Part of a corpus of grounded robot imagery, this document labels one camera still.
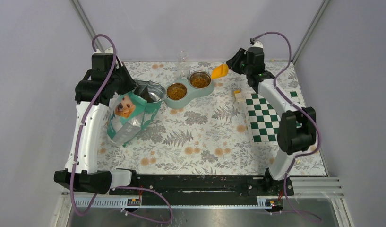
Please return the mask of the orange plastic scoop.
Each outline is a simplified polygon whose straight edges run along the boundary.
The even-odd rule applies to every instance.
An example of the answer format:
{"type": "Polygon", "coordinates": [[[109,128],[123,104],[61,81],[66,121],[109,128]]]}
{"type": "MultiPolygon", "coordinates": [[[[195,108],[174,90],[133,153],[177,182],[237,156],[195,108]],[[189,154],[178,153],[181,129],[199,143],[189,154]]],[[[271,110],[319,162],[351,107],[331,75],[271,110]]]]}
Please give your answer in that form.
{"type": "Polygon", "coordinates": [[[211,79],[219,79],[228,74],[229,68],[227,64],[221,64],[211,72],[211,79]]]}

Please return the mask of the green pet food bag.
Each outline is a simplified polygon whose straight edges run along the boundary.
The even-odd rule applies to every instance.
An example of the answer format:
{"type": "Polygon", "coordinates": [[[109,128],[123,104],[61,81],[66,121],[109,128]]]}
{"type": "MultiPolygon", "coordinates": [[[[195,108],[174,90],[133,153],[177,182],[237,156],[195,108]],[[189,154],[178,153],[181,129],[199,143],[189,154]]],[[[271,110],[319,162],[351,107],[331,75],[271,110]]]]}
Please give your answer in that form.
{"type": "Polygon", "coordinates": [[[135,89],[116,101],[107,127],[108,142],[126,146],[154,120],[164,98],[165,88],[159,83],[137,81],[135,89]]]}

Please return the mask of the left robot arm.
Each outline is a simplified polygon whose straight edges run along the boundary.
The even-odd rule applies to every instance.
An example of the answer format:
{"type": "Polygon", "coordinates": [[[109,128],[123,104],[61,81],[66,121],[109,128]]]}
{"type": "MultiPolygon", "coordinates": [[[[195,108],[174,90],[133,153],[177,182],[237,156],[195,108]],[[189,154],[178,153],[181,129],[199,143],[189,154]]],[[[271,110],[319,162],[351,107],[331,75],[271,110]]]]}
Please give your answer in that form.
{"type": "Polygon", "coordinates": [[[71,151],[64,170],[54,173],[54,181],[68,190],[106,194],[121,187],[127,194],[138,191],[139,182],[125,169],[98,170],[97,156],[101,127],[115,94],[136,87],[127,68],[112,53],[94,53],[92,67],[75,88],[77,118],[71,151]]]}

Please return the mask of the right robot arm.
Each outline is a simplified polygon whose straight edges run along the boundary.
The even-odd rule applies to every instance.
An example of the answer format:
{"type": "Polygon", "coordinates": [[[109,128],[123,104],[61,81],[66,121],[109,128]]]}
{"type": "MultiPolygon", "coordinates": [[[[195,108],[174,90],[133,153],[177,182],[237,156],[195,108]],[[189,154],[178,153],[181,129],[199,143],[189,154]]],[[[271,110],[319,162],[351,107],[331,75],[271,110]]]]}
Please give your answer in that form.
{"type": "Polygon", "coordinates": [[[292,169],[295,158],[310,155],[310,147],[315,145],[317,130],[315,127],[316,112],[312,107],[302,107],[290,100],[277,87],[276,77],[265,69],[264,51],[262,47],[252,46],[240,48],[226,62],[229,69],[245,75],[248,85],[263,97],[280,117],[279,129],[276,134],[279,151],[275,161],[266,171],[263,187],[270,195],[282,189],[282,182],[292,169]]]}

